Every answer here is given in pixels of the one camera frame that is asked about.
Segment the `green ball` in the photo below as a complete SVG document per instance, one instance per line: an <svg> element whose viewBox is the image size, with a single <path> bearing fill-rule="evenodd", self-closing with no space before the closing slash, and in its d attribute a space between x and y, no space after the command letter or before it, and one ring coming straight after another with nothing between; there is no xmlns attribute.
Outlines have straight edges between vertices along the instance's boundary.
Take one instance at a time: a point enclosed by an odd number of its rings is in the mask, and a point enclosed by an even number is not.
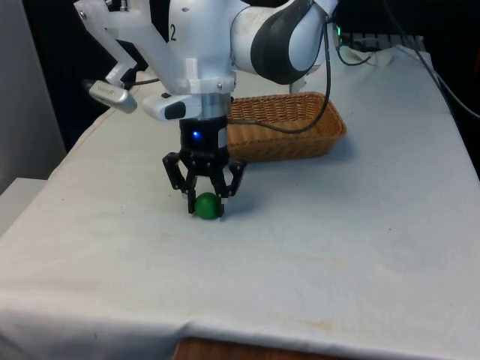
<svg viewBox="0 0 480 360"><path fill-rule="evenodd" d="M214 193L203 193L196 198L195 213L203 220L214 220L219 218L217 197Z"/></svg>

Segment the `number 2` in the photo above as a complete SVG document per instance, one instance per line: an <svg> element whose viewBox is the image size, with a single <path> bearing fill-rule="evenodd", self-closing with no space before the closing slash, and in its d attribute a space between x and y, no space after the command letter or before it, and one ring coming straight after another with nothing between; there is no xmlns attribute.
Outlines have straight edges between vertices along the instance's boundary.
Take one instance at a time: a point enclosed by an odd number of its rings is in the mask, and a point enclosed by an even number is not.
<svg viewBox="0 0 480 360"><path fill-rule="evenodd" d="M175 31L176 31L176 28L175 28L175 25L170 25L170 28L172 29L172 37L170 38L171 41L177 41L176 37L175 37Z"/></svg>

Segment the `blue led light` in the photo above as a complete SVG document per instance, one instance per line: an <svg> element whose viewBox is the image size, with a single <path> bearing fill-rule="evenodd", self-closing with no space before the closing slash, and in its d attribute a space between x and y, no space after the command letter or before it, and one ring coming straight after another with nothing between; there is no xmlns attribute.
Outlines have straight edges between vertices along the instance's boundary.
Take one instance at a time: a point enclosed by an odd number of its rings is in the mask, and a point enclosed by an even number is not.
<svg viewBox="0 0 480 360"><path fill-rule="evenodd" d="M202 134L199 131L194 131L192 133L192 137L193 137L194 140L200 140L200 139L202 139Z"/></svg>

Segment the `table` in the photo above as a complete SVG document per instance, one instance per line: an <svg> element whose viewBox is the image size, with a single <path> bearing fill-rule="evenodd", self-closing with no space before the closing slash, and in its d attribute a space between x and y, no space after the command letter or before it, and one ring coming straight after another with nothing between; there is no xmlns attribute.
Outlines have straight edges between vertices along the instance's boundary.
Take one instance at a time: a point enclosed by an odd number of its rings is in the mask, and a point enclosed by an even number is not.
<svg viewBox="0 0 480 360"><path fill-rule="evenodd" d="M332 60L346 138L250 165L215 222L187 215L162 167L177 124L100 117L0 240L0 358L167 359L186 337L477 358L480 187L448 107L401 52ZM287 89L240 74L235 96L272 92Z"/></svg>
<svg viewBox="0 0 480 360"><path fill-rule="evenodd" d="M205 339L184 339L173 360L341 360L330 356L268 349Z"/></svg>

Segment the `wooden floor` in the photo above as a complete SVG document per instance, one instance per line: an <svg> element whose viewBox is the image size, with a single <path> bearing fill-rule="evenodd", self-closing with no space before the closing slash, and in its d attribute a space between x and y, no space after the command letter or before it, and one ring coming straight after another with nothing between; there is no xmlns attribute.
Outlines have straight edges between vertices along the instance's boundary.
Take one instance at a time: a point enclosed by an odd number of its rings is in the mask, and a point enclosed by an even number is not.
<svg viewBox="0 0 480 360"><path fill-rule="evenodd" d="M185 339L175 351L173 360L340 360L323 355L290 352L247 346L237 343Z"/></svg>

